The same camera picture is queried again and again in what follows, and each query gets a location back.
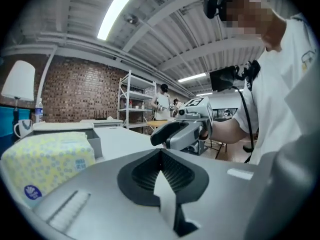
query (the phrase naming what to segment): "white paper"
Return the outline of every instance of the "white paper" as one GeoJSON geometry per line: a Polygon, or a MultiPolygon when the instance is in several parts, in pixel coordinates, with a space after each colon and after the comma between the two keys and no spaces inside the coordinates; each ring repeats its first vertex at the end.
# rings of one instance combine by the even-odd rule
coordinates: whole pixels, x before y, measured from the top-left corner
{"type": "Polygon", "coordinates": [[[169,227],[173,229],[176,216],[176,194],[162,171],[156,178],[153,194],[160,198],[160,213],[169,227]]]}

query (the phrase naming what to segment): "white mug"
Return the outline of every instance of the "white mug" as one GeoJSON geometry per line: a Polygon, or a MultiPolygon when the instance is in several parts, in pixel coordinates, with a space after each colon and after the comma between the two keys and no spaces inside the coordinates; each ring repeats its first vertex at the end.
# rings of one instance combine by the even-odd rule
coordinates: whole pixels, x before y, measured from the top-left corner
{"type": "Polygon", "coordinates": [[[17,135],[19,138],[23,138],[24,136],[28,135],[32,132],[32,123],[30,119],[23,119],[19,120],[18,123],[15,124],[13,127],[14,134],[17,135]],[[21,135],[18,135],[16,132],[16,127],[19,126],[19,131],[21,135]]]}

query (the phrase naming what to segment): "white table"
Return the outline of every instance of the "white table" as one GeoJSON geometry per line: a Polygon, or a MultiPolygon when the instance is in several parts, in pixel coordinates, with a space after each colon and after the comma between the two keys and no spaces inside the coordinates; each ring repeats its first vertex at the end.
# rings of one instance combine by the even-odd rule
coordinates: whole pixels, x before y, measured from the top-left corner
{"type": "Polygon", "coordinates": [[[117,119],[108,119],[108,120],[83,119],[80,121],[80,123],[93,123],[95,128],[121,126],[123,122],[124,121],[117,120],[117,119]]]}
{"type": "Polygon", "coordinates": [[[123,127],[100,127],[95,128],[94,131],[100,137],[105,161],[140,151],[163,148],[162,144],[153,146],[150,136],[123,127]]]}

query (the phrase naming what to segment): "yellow tissue box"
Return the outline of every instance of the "yellow tissue box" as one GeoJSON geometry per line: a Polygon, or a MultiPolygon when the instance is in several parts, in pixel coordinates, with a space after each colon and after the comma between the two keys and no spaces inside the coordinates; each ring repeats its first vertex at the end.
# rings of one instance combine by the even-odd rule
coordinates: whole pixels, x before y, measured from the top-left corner
{"type": "Polygon", "coordinates": [[[1,158],[12,184],[28,205],[95,163],[84,132],[59,132],[23,138],[1,158]]]}

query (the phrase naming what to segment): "black vent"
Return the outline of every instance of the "black vent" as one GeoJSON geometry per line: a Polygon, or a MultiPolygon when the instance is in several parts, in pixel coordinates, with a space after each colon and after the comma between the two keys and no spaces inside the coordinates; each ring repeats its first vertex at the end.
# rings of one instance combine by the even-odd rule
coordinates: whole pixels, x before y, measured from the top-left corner
{"type": "Polygon", "coordinates": [[[134,168],[132,179],[139,187],[153,193],[160,170],[175,193],[188,186],[195,178],[191,169],[166,153],[159,152],[134,168]]]}
{"type": "Polygon", "coordinates": [[[175,192],[177,204],[197,201],[209,184],[209,176],[203,168],[166,149],[155,149],[122,167],[117,183],[122,193],[134,203],[160,206],[159,198],[154,195],[160,171],[175,192]]]}

